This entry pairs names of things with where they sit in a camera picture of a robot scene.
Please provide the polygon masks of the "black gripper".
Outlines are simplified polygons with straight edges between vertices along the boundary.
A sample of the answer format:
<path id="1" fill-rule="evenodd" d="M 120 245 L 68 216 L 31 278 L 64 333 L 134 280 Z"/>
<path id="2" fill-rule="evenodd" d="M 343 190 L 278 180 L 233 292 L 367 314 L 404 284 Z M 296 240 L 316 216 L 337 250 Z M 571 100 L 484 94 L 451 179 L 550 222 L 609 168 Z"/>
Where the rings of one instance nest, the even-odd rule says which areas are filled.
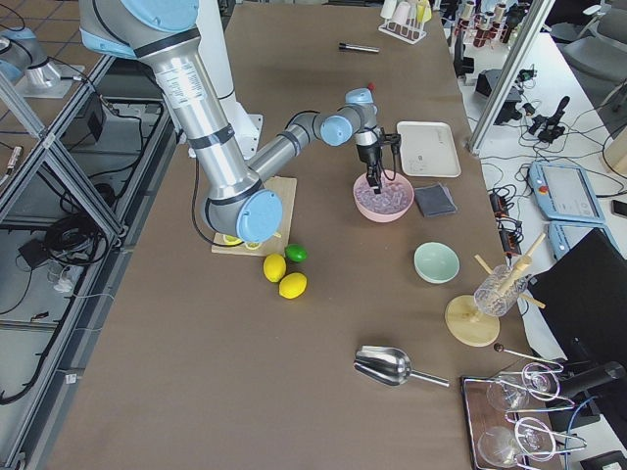
<path id="1" fill-rule="evenodd" d="M 400 134 L 386 133 L 383 127 L 366 128 L 355 135 L 360 161 L 367 166 L 366 180 L 375 194 L 381 193 L 381 181 L 375 176 L 383 172 L 383 148 L 389 146 L 392 152 L 393 172 L 397 172 L 397 159 L 400 155 Z"/>

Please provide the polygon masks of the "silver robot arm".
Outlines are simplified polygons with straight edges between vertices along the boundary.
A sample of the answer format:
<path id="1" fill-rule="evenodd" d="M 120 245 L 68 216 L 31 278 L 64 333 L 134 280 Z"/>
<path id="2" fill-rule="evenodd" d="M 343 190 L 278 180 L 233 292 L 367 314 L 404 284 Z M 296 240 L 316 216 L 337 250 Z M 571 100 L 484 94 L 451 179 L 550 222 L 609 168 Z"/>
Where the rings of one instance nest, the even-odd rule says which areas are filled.
<path id="1" fill-rule="evenodd" d="M 130 47 L 133 58 L 146 59 L 151 54 L 164 52 L 186 41 L 191 41 L 197 50 L 200 32 L 194 25 L 176 32 L 158 32 L 150 28 L 141 40 Z M 28 71 L 40 71 L 49 64 L 48 55 L 38 45 L 34 33 L 28 28 L 22 31 L 1 31 L 1 72 L 12 81 L 19 80 Z M 284 131 L 259 150 L 250 160 L 258 168 L 263 180 L 275 174 L 285 162 L 279 158 L 280 145 L 289 141 L 294 147 L 291 157 L 298 156 L 302 149 L 315 139 L 329 146 L 339 146 L 356 138 L 360 160 L 367 164 L 368 184 L 377 189 L 381 185 L 381 146 L 378 135 L 368 125 L 357 126 L 341 112 L 323 116 L 315 112 L 300 112 L 288 122 Z"/>
<path id="2" fill-rule="evenodd" d="M 203 217 L 214 231 L 244 242 L 262 243 L 278 230 L 279 196 L 265 181 L 314 140 L 340 146 L 355 140 L 366 180 L 382 189 L 382 148 L 397 141 L 377 123 L 366 88 L 351 90 L 337 112 L 299 112 L 285 129 L 245 159 L 235 130 L 202 62 L 197 1 L 82 1 L 80 32 L 94 52 L 148 66 L 209 181 Z"/>

